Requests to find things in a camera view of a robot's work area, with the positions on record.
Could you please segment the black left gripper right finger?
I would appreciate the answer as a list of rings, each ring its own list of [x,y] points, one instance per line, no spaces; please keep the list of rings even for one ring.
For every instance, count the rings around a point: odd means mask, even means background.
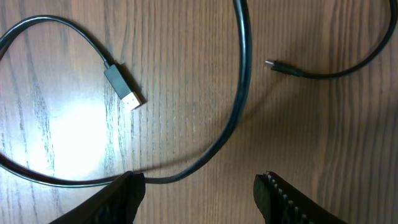
[[[266,224],[344,222],[271,171],[256,175],[253,196]]]

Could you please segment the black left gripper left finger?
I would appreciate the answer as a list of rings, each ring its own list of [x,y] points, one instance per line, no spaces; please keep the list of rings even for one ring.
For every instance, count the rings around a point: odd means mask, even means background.
[[[132,223],[145,193],[144,174],[129,171],[53,223]]]

